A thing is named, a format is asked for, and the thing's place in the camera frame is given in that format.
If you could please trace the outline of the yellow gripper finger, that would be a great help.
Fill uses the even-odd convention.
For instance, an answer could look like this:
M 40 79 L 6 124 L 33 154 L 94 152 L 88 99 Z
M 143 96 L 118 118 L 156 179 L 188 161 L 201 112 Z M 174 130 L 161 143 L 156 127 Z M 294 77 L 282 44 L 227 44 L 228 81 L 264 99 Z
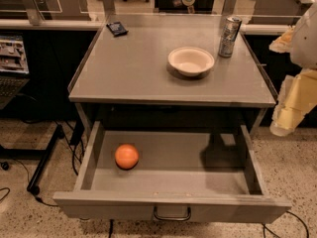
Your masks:
M 293 37 L 294 28 L 289 27 L 281 36 L 275 39 L 268 48 L 276 53 L 289 53 L 291 50 L 291 41 Z
M 269 126 L 275 136 L 293 133 L 306 114 L 317 106 L 317 70 L 302 69 L 283 81 Z

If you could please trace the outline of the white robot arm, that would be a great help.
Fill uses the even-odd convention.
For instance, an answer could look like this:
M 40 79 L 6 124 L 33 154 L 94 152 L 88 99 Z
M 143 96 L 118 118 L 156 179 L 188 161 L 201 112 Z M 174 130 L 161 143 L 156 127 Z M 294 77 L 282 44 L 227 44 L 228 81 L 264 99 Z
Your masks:
M 289 53 L 302 70 L 282 82 L 269 126 L 275 136 L 294 132 L 305 115 L 317 106 L 317 3 L 313 3 L 294 27 L 274 40 L 269 49 Z

